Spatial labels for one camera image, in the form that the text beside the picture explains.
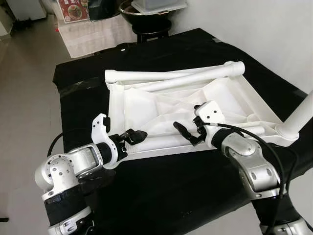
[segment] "floor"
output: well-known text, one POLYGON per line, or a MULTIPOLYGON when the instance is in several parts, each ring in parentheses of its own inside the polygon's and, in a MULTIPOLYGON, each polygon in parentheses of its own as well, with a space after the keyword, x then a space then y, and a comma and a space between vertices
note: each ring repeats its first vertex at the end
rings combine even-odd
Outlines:
MULTIPOLYGON (((0 41, 0 223, 1 235, 44 235, 48 220, 34 172, 61 132, 60 102, 52 83, 55 65, 71 60, 53 18, 0 41)), ((54 152, 62 152, 62 141, 54 152)), ((291 184, 298 211, 313 222, 313 170, 291 184)), ((189 235, 260 235, 251 204, 189 235)))

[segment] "white tube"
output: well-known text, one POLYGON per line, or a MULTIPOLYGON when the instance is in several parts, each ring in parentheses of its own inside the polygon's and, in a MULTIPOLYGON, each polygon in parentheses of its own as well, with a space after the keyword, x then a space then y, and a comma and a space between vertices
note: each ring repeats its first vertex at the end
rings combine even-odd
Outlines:
POLYGON ((286 139, 298 138, 298 132, 313 117, 313 91, 302 101, 287 120, 278 124, 275 129, 279 135, 286 139))
POLYGON ((104 75, 106 83, 115 83, 118 81, 162 81, 176 77, 191 75, 196 72, 212 70, 220 66, 195 68, 189 70, 178 70, 169 72, 129 72, 105 70, 104 75))
POLYGON ((243 62, 226 62, 224 66, 208 70, 202 71, 198 73, 194 73, 192 75, 187 75, 184 77, 173 78, 171 80, 160 81, 154 84, 141 86, 140 89, 147 92, 154 92, 163 89, 168 89, 172 87, 178 87, 194 82, 201 82, 205 80, 215 79, 218 77, 227 77, 227 76, 238 76, 242 75, 245 72, 245 65, 243 62))

